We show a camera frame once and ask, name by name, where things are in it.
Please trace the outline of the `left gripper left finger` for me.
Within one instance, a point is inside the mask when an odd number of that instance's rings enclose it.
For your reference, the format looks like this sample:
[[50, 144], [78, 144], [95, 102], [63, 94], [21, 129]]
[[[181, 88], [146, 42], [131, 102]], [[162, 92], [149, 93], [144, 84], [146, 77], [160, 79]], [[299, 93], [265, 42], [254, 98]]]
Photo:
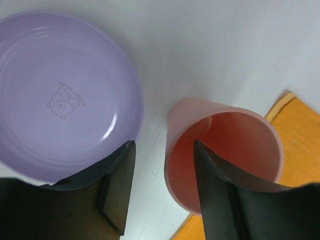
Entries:
[[136, 144], [53, 185], [0, 180], [3, 240], [118, 240], [125, 233]]

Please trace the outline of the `pink plastic cup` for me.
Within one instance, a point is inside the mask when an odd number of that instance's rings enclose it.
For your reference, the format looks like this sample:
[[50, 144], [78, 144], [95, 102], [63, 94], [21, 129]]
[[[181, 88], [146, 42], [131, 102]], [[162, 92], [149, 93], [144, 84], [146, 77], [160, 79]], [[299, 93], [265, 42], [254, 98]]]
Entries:
[[194, 167], [196, 140], [250, 174], [270, 182], [282, 176], [283, 144], [266, 118], [244, 108], [183, 99], [168, 116], [164, 178], [173, 199], [192, 214], [201, 214]]

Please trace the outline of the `orange cartoon mouse placemat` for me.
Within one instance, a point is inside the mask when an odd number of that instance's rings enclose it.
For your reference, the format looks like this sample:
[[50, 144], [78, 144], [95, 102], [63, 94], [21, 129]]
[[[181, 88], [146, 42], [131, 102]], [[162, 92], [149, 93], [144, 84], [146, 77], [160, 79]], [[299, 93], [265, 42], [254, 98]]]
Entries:
[[279, 185], [296, 188], [320, 184], [320, 117], [293, 93], [284, 94], [266, 118], [277, 131], [284, 150]]

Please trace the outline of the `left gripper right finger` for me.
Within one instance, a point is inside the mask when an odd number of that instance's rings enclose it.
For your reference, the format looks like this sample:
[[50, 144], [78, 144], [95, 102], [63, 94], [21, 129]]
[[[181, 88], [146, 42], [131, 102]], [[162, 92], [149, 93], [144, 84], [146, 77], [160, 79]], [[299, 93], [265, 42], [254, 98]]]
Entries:
[[288, 187], [257, 177], [200, 141], [193, 160], [208, 240], [317, 240], [320, 185]]

